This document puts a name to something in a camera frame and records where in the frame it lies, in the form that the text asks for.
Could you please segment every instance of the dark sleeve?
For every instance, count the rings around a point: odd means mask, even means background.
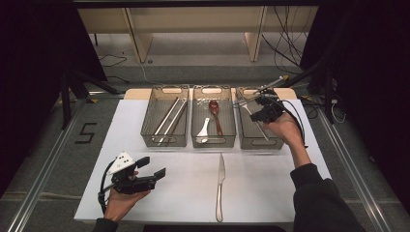
[[[295,184],[294,231],[361,231],[364,229],[341,199],[331,179],[323,180],[317,166],[310,163],[290,173]]]
[[[118,228],[118,223],[105,218],[98,218],[93,232],[115,232]]]

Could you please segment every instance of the metal rail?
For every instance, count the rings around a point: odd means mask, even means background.
[[[62,130],[60,135],[58,136],[57,141],[55,142],[51,152],[48,155],[48,158],[46,159],[42,167],[42,170],[37,176],[33,186],[30,188],[29,192],[27,193],[24,201],[21,203],[20,208],[15,213],[15,216],[11,224],[9,225],[9,228],[7,231],[9,232],[23,231],[29,217],[31,216],[31,213],[34,210],[34,207],[37,204],[37,201],[40,197],[40,194],[42,193],[44,189],[44,186],[47,180],[52,170],[54,169],[55,164],[60,158],[60,155],[67,143],[67,140],[70,134],[72,133],[73,126],[76,123],[78,113],[81,111],[85,103],[86,103],[85,99],[77,100],[77,102],[75,103],[75,107],[73,110],[73,118],[70,120],[66,128]]]
[[[332,143],[334,144],[337,150],[337,155],[339,156],[344,168],[346,169],[346,173],[349,176],[350,181],[353,184],[353,187],[358,193],[374,228],[378,232],[392,231],[392,228],[387,222],[382,209],[374,199],[374,196],[367,187],[366,182],[362,177],[358,167],[351,158],[349,152],[347,151],[347,148],[344,146],[344,143],[341,140],[340,135],[337,132],[337,129],[334,125],[329,124],[329,121],[327,120],[322,110],[319,110],[319,118],[322,121],[322,124],[325,127],[326,132],[331,138]]]

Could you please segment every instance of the metal utensil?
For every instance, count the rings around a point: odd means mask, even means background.
[[[169,130],[172,128],[172,126],[174,125],[174,123],[180,118],[180,114],[182,114],[182,112],[184,111],[186,104],[187,104],[187,101],[184,100],[183,103],[182,103],[182,105],[181,105],[181,107],[178,109],[177,114],[176,114],[175,117],[172,119],[171,123],[169,124],[168,128],[166,129],[164,135],[167,135],[167,134],[168,134]],[[163,142],[163,138],[160,140],[159,146],[161,145],[162,142]]]
[[[166,120],[169,118],[169,115],[171,115],[172,111],[174,110],[175,106],[178,104],[179,100],[180,99],[177,97],[174,103],[171,105],[171,107],[166,111],[166,115],[161,120],[161,123],[158,125],[156,131],[154,132],[154,135],[157,135],[160,132],[160,130],[162,129],[162,126],[165,124]]]
[[[223,155],[220,153],[220,171],[218,176],[218,195],[217,195],[217,221],[223,221],[222,217],[222,183],[225,179],[225,162],[223,161]]]
[[[244,108],[249,113],[249,115],[252,114],[252,112],[250,112],[250,110],[248,109],[247,104],[243,104],[243,105],[241,105],[241,107]],[[257,128],[260,130],[262,135],[265,137],[266,141],[269,141],[269,136],[265,133],[265,131],[262,129],[262,127],[257,122],[254,122],[254,124],[257,126]]]

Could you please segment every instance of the table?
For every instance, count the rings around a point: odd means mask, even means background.
[[[282,96],[291,98],[291,90]],[[118,104],[96,166],[84,191],[74,219],[85,222],[103,216],[97,193],[106,166],[126,151],[133,158],[145,156],[151,163],[139,175],[152,175],[166,167],[166,176],[156,189],[140,200],[123,220],[145,224],[220,223],[216,220],[217,183],[220,153],[224,156],[226,178],[222,188],[223,222],[274,223],[293,221],[293,192],[290,171],[294,169],[288,146],[280,150],[241,150],[238,137],[233,148],[194,149],[190,135],[185,148],[148,148],[139,134],[149,93],[129,91]],[[330,178],[308,118],[299,100],[289,100],[298,110],[306,131],[307,151],[322,177]],[[285,103],[289,110],[294,109]]]

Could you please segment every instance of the table knife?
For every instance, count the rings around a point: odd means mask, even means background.
[[[225,162],[223,161],[223,155],[220,153],[220,171],[218,176],[218,196],[217,196],[217,221],[223,221],[222,217],[222,183],[225,179]]]

